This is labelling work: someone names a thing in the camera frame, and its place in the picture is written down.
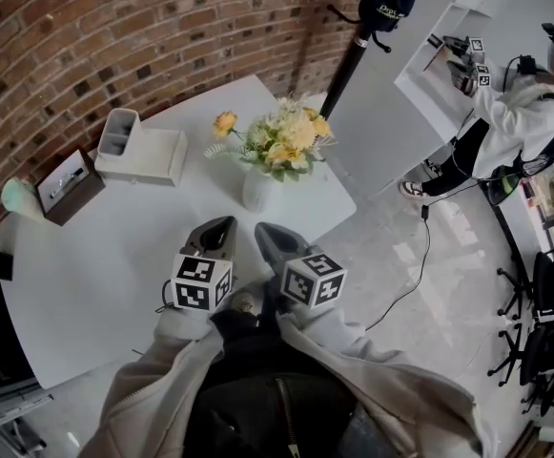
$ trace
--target flower bouquet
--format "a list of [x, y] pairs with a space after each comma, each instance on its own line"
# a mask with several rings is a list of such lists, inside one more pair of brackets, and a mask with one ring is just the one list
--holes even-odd
[[216, 143], [204, 153], [207, 158], [235, 155], [282, 182], [286, 177], [299, 181], [300, 175], [313, 173], [320, 161], [319, 149], [335, 144], [327, 121], [314, 109], [302, 107], [290, 98], [278, 101], [278, 111], [255, 120], [246, 132], [235, 129], [237, 116], [224, 112], [215, 120], [217, 138], [235, 134], [240, 146]]

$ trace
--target brown tissue box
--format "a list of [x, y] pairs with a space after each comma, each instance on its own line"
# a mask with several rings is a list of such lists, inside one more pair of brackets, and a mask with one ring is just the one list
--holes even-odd
[[37, 193], [46, 219], [65, 225], [104, 188], [94, 163], [78, 149], [39, 182]]

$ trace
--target tissue box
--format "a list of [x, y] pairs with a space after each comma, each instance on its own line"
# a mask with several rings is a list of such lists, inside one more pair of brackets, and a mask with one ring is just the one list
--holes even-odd
[[111, 111], [94, 166], [105, 178], [178, 186], [188, 141], [181, 131], [149, 129], [137, 112]]
[[39, 182], [37, 193], [45, 218], [62, 226], [104, 188], [92, 160], [78, 149]]

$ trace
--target gray hoodie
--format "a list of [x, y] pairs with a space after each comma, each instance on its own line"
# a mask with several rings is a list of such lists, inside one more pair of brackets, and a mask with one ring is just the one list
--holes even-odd
[[[163, 312], [150, 349], [115, 375], [99, 428], [80, 458], [183, 454], [195, 395], [223, 346], [213, 324], [197, 317]], [[410, 364], [400, 352], [375, 352], [365, 328], [346, 323], [340, 309], [308, 311], [297, 306], [279, 316], [278, 324], [284, 342], [321, 363], [349, 388], [364, 416], [401, 456], [495, 456], [495, 438], [469, 392]]]

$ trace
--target white hoodie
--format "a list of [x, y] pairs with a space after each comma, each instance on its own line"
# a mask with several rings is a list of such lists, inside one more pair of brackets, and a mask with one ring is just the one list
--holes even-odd
[[509, 76], [516, 76], [508, 77], [503, 94], [505, 69], [489, 61], [486, 66], [493, 88], [480, 87], [472, 98], [475, 119], [490, 125], [474, 164], [476, 178], [490, 177], [499, 166], [512, 166], [521, 151], [524, 161], [535, 159], [554, 138], [554, 100], [539, 100], [543, 94], [554, 94], [554, 85], [537, 83], [535, 76], [520, 76], [514, 69]]

